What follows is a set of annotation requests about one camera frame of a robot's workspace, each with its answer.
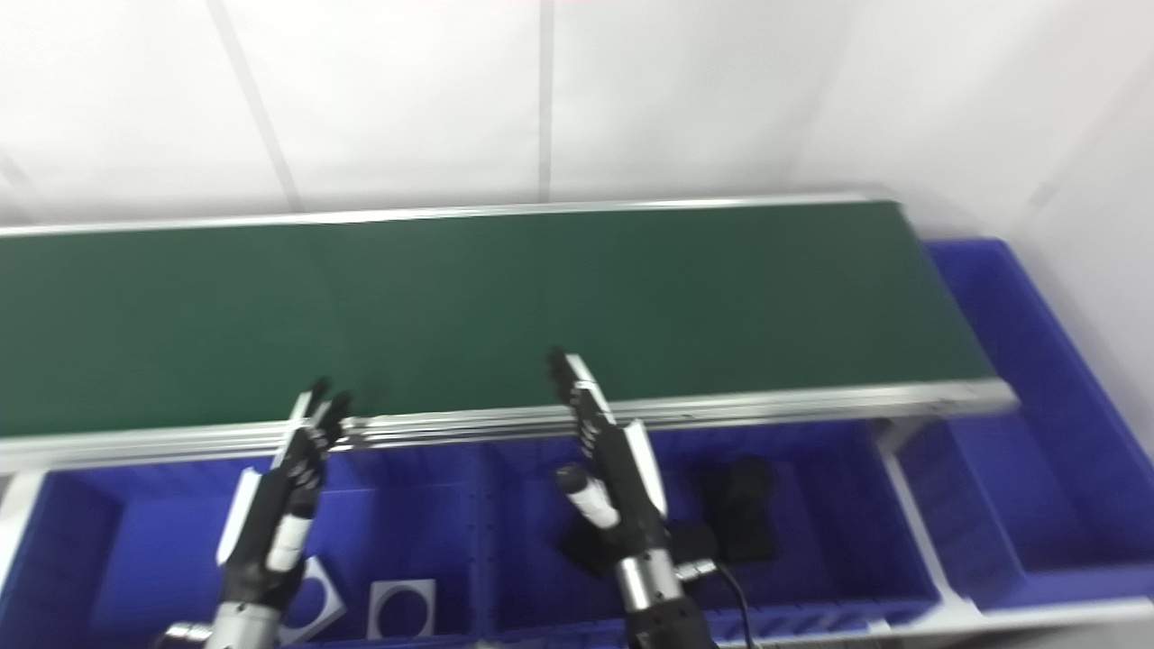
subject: blue bin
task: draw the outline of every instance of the blue bin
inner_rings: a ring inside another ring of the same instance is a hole
[[[754,454],[779,475],[767,507],[781,555],[733,568],[759,636],[908,621],[938,599],[871,434],[860,423],[660,432],[652,435],[669,520],[703,520],[700,472]],[[612,576],[574,567],[555,543],[574,513],[553,470],[579,458],[571,439],[522,440],[487,449],[494,472],[492,602],[505,642],[549,636],[550,646],[621,647],[621,603]],[[733,594],[719,576],[692,585],[719,641],[742,637]]]
[[[306,552],[321,559],[349,611],[314,641],[390,644],[364,640],[370,582],[430,577],[435,640],[477,635],[479,457],[474,445],[330,458]],[[249,465],[264,470],[268,460],[50,475],[0,599],[0,647],[143,649],[173,621],[211,620],[220,587],[216,546]],[[315,582],[305,583],[290,620],[319,610],[320,592],[307,585]],[[392,644],[412,643],[424,606],[404,616],[391,604],[382,633],[396,636]]]
[[[1154,469],[1005,244],[928,246],[1012,415],[901,454],[951,585],[982,609],[1154,594]]]
[[[937,600],[863,425],[681,431],[657,433],[653,443],[674,520],[702,519],[697,471],[705,467],[752,453],[780,473],[769,507],[781,558],[735,569],[759,635],[900,622]],[[559,647],[621,646],[612,577],[589,577],[556,550],[574,509],[552,476],[577,457],[572,438],[334,455],[307,553],[321,558],[349,612],[313,642],[413,644],[425,612],[403,598],[380,616],[390,637],[364,640],[369,583],[435,579],[435,636],[418,643],[547,636]],[[267,464],[50,475],[0,596],[0,647],[143,649],[172,621],[211,619],[231,493],[243,467]],[[319,610],[320,590],[308,584],[290,621]],[[720,577],[702,580],[695,596],[719,640],[741,636]]]

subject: robotic hand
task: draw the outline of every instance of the robotic hand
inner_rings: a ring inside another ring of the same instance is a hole
[[[705,618],[681,588],[665,525],[666,500],[645,425],[617,424],[580,357],[554,350],[549,371],[557,397],[577,419],[582,449],[599,477],[578,464],[556,480],[580,514],[600,529],[625,604],[635,649],[715,649]]]
[[[301,552],[324,486],[324,461],[344,435],[340,422],[349,413],[349,393],[321,403],[327,389],[322,379],[297,398],[269,471],[249,468],[240,476],[217,547],[224,583],[212,624],[177,622],[156,646],[179,640],[204,642],[205,649],[273,647],[300,589]]]

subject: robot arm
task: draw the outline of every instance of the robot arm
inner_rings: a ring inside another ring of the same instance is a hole
[[[557,396],[577,419],[582,449],[598,473],[569,464],[557,470],[557,484],[612,549],[630,647],[715,649],[704,616],[681,588],[669,553],[665,491],[644,424],[617,424],[579,356],[554,350],[549,368]]]
[[[300,589],[305,537],[324,486],[328,452],[343,437],[350,396],[321,403],[325,381],[297,400],[268,472],[246,469],[225,522],[217,562],[224,569],[211,625],[178,622],[163,637],[205,649],[269,649]]]

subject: black cable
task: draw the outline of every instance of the black cable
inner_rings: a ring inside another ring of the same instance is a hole
[[[749,602],[745,600],[745,591],[741,589],[741,584],[737,583],[736,577],[729,572],[729,568],[725,564],[718,564],[718,573],[725,577],[726,583],[733,589],[734,595],[737,596],[737,602],[741,603],[741,622],[745,627],[745,649],[757,649],[757,644],[754,643],[754,629],[749,625]]]

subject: black object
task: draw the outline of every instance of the black object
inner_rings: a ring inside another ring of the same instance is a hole
[[[726,564],[772,561],[780,554],[766,510],[777,478],[773,467],[756,455],[742,455],[706,475],[706,516],[717,536],[718,557]]]

